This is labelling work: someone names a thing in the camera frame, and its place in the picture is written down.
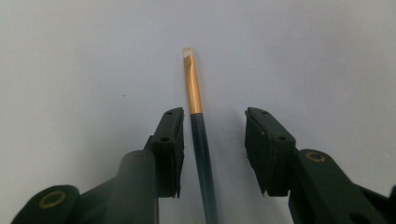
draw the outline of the white background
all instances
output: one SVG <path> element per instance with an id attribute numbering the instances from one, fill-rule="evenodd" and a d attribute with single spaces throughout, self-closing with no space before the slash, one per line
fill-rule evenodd
<path id="1" fill-rule="evenodd" d="M 0 3 L 0 222 L 37 192 L 80 192 L 142 149 L 183 106 L 181 198 L 161 223 L 204 223 L 181 51 L 197 62 L 221 223 L 292 223 L 263 198 L 244 149 L 248 106 L 298 148 L 330 154 L 356 183 L 396 183 L 394 1 L 11 1 Z"/>

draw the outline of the dark green pen barrel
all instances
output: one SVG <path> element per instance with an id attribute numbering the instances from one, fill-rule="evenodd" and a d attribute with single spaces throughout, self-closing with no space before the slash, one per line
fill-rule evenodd
<path id="1" fill-rule="evenodd" d="M 191 114 L 192 141 L 194 143 L 199 183 L 205 209 L 207 224 L 217 224 L 218 210 L 216 207 L 215 189 L 212 168 L 210 165 L 209 147 L 207 145 L 204 115 Z"/>

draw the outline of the white surface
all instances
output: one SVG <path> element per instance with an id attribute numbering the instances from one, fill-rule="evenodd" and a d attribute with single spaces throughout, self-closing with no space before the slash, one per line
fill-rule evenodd
<path id="1" fill-rule="evenodd" d="M 394 1 L 0 2 L 0 222 L 37 192 L 84 192 L 141 149 L 164 111 L 188 115 L 197 62 L 221 223 L 291 223 L 244 150 L 248 106 L 270 111 L 358 184 L 396 183 Z M 204 223 L 185 119 L 181 198 L 161 223 Z"/>

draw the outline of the pen tip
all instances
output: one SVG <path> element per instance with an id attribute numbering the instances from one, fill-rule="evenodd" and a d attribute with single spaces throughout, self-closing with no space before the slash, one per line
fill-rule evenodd
<path id="1" fill-rule="evenodd" d="M 191 48 L 183 49 L 183 58 L 187 58 L 190 55 L 192 55 L 192 49 Z"/>

